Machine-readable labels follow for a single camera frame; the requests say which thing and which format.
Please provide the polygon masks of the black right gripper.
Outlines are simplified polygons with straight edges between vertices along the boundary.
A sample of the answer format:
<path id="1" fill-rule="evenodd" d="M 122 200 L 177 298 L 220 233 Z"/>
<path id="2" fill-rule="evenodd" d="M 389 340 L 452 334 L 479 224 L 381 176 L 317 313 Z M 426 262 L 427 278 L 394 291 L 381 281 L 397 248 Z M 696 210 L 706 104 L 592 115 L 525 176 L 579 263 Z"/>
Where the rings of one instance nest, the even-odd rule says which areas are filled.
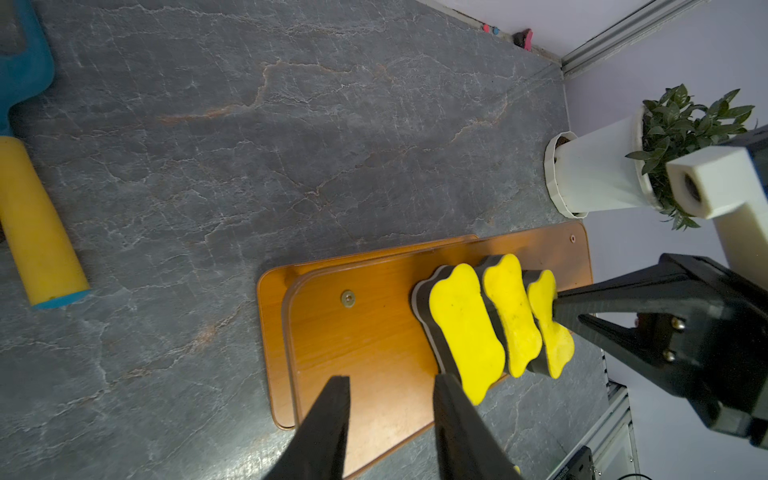
<path id="1" fill-rule="evenodd" d="M 594 315 L 639 313 L 628 328 Z M 655 265 L 559 294 L 554 319 L 667 393 L 710 430 L 767 446 L 767 292 L 708 257 Z"/>

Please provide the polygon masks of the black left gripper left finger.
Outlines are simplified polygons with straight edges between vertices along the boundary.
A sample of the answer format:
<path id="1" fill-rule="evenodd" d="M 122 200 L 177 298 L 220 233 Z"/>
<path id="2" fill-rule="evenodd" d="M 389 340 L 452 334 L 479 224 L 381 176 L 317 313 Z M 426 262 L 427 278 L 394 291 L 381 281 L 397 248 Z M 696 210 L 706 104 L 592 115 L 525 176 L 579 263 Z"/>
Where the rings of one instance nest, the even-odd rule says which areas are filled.
<path id="1" fill-rule="evenodd" d="M 349 377 L 331 377 L 265 479 L 342 479 L 350 404 Z"/>

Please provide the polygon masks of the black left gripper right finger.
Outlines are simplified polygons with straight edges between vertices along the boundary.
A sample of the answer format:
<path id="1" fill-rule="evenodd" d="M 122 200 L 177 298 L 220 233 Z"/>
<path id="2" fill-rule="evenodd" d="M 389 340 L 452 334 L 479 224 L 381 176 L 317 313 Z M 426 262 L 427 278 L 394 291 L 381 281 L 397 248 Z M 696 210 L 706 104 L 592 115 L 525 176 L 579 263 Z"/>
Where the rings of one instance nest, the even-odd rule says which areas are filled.
<path id="1" fill-rule="evenodd" d="M 435 377 L 433 410 L 441 479 L 522 478 L 454 376 Z"/>

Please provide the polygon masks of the yellow eraser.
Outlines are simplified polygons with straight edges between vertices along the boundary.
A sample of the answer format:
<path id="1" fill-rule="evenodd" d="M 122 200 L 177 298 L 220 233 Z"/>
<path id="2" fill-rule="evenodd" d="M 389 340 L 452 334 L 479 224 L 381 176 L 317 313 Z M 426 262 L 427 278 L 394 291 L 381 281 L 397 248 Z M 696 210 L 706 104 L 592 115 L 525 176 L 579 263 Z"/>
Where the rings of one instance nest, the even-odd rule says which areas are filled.
<path id="1" fill-rule="evenodd" d="M 491 255 L 476 268 L 489 317 L 503 337 L 506 371 L 520 378 L 541 353 L 543 341 L 528 301 L 523 270 L 514 254 Z"/>
<path id="2" fill-rule="evenodd" d="M 573 359 L 575 342 L 571 332 L 554 320 L 557 284 L 550 270 L 523 272 L 523 283 L 543 346 L 539 355 L 529 362 L 527 370 L 558 379 Z"/>
<path id="3" fill-rule="evenodd" d="M 439 372 L 455 377 L 471 404 L 480 405 L 502 377 L 506 353 L 473 267 L 466 263 L 438 267 L 414 286 L 410 303 Z"/>

